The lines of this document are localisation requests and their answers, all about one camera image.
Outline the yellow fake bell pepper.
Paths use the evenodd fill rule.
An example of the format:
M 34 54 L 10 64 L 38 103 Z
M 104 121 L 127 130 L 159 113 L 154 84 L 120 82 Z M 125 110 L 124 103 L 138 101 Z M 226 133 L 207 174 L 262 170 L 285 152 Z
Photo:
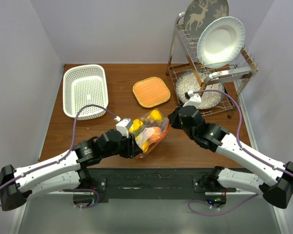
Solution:
M 148 119 L 154 120 L 154 121 L 162 121 L 163 116 L 161 112 L 157 109 L 154 109 L 150 112 L 150 114 L 147 116 Z

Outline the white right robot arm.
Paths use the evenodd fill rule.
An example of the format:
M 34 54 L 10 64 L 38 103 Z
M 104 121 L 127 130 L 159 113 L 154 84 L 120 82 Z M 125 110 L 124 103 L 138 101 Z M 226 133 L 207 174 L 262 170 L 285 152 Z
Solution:
M 198 180 L 200 186 L 220 191 L 237 188 L 262 195 L 271 205 L 285 209 L 293 195 L 293 162 L 283 163 L 241 143 L 236 135 L 204 120 L 194 106 L 177 106 L 168 115 L 174 129 L 183 130 L 200 147 L 226 156 L 249 170 L 248 173 L 216 166 Z

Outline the clear zip top bag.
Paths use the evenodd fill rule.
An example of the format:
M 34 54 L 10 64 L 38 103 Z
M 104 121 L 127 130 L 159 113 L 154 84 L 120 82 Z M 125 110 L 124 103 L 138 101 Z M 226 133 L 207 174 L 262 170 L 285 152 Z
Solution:
M 129 132 L 134 134 L 137 145 L 142 150 L 136 158 L 144 158 L 167 135 L 169 119 L 157 108 L 144 116 L 134 119 Z

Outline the yellow fake pear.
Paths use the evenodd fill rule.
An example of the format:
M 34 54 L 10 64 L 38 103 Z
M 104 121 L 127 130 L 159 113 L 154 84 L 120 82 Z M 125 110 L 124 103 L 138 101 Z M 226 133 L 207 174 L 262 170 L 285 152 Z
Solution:
M 135 138 L 137 145 L 142 149 L 143 153 L 146 153 L 151 145 L 152 139 L 151 137 L 146 138 L 142 136 L 137 136 Z

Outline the orange fake peach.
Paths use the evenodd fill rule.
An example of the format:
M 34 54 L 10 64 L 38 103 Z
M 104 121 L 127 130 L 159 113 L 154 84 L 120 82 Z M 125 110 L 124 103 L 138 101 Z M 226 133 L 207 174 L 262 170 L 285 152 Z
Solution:
M 158 140 L 162 135 L 162 129 L 160 127 L 151 127 L 151 136 L 149 137 L 150 141 Z

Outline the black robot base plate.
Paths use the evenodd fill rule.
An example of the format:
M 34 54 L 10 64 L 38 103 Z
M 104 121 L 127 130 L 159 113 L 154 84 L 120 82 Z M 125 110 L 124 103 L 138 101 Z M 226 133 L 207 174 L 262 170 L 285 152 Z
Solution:
M 235 192 L 204 186 L 211 168 L 90 168 L 82 172 L 79 189 L 94 189 L 99 202 L 111 199 L 204 198 L 207 192 Z

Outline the brown fake longan bunch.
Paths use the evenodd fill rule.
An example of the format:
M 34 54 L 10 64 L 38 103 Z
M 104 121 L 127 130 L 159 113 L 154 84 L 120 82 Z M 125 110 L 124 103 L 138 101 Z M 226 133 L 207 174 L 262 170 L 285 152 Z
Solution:
M 147 117 L 141 117 L 140 121 L 144 124 L 144 125 L 154 125 L 155 124 L 155 120 L 153 118 L 147 118 Z

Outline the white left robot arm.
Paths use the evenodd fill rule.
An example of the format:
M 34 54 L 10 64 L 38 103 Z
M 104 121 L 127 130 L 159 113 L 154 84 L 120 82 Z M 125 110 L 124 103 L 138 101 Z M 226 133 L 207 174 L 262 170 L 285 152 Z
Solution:
M 29 198 L 57 190 L 90 191 L 88 166 L 110 156 L 135 158 L 142 152 L 134 134 L 125 136 L 111 129 L 48 160 L 19 168 L 6 165 L 0 171 L 0 208 L 11 211 Z

